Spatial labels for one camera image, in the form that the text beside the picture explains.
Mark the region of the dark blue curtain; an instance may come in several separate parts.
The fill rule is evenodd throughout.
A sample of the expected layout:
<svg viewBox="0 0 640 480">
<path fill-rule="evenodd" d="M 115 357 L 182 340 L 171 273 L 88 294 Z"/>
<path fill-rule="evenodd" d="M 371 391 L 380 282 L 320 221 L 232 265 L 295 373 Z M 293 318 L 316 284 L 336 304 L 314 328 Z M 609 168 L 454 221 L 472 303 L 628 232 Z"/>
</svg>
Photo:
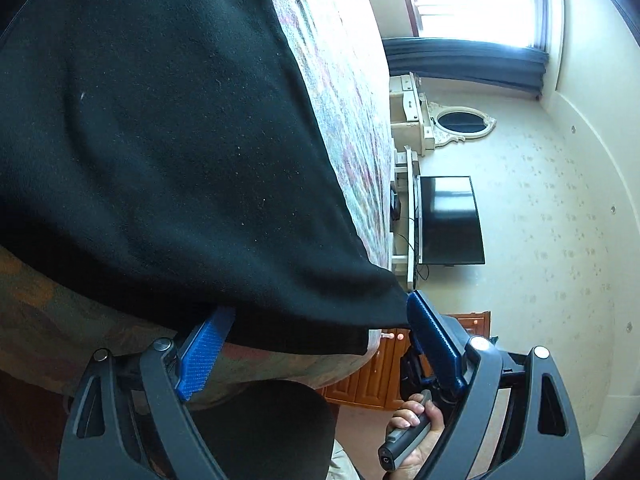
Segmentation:
<svg viewBox="0 0 640 480">
<path fill-rule="evenodd" d="M 385 38 L 390 74 L 476 82 L 540 96 L 549 62 L 546 51 L 491 42 L 398 37 Z"/>
</svg>

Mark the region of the black television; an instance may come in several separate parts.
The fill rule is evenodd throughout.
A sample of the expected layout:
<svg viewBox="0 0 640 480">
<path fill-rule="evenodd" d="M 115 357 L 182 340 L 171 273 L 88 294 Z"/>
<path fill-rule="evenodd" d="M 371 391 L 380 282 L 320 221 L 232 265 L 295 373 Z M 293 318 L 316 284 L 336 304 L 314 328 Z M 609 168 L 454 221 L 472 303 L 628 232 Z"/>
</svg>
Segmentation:
<svg viewBox="0 0 640 480">
<path fill-rule="evenodd" d="M 470 176 L 416 179 L 418 263 L 429 266 L 484 264 L 480 214 Z"/>
</svg>

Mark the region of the white vanity with oval mirror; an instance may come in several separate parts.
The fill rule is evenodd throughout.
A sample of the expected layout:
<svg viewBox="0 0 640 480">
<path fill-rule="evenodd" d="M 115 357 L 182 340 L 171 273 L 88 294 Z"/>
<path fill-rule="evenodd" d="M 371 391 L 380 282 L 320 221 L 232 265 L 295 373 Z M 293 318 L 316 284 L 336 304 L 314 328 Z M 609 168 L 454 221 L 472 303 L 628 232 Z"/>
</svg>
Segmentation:
<svg viewBox="0 0 640 480">
<path fill-rule="evenodd" d="M 496 125 L 496 118 L 476 108 L 431 100 L 413 73 L 390 77 L 390 126 L 398 152 L 410 148 L 424 156 L 450 143 L 483 139 Z"/>
</svg>

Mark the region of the white tv console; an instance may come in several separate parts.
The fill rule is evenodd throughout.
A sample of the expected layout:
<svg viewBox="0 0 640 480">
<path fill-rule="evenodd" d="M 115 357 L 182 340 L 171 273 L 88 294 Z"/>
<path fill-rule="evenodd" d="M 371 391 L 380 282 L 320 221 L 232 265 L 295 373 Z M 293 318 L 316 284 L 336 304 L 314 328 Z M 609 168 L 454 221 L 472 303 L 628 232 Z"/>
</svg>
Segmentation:
<svg viewBox="0 0 640 480">
<path fill-rule="evenodd" d="M 390 180 L 390 270 L 407 290 L 416 288 L 418 237 L 416 236 L 416 184 L 420 177 L 418 154 L 406 145 L 394 151 Z"/>
</svg>

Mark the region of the brown wooden cabinet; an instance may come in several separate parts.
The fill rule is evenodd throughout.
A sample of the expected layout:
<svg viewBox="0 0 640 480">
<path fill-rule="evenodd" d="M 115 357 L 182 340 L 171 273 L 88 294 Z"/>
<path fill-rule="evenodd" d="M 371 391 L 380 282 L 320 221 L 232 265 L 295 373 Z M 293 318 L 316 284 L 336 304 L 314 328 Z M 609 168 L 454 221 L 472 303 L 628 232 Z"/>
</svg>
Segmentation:
<svg viewBox="0 0 640 480">
<path fill-rule="evenodd" d="M 372 359 L 354 374 L 320 393 L 331 404 L 393 411 L 402 402 L 400 359 L 409 348 L 409 331 L 395 328 L 383 336 Z"/>
</svg>

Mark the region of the floral bedspread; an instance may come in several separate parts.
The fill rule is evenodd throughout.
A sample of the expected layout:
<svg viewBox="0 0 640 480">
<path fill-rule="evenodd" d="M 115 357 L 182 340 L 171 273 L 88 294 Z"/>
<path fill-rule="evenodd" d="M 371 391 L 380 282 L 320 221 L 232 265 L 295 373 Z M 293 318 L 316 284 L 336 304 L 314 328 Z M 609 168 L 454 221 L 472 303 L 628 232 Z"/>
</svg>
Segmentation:
<svg viewBox="0 0 640 480">
<path fill-rule="evenodd" d="M 370 263 L 390 270 L 388 67 L 369 0 L 271 0 L 302 74 L 336 180 Z M 145 349 L 168 329 L 56 284 L 1 255 L 1 368 L 71 394 L 91 353 Z"/>
</svg>

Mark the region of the black pants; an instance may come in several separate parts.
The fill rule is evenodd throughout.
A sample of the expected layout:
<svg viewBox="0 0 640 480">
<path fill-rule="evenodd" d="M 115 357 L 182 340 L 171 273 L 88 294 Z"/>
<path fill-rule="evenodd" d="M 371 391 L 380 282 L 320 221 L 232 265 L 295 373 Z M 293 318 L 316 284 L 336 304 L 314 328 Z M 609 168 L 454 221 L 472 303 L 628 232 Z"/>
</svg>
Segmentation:
<svg viewBox="0 0 640 480">
<path fill-rule="evenodd" d="M 406 322 L 272 0 L 23 0 L 1 37 L 1 244 L 104 306 L 361 354 Z"/>
</svg>

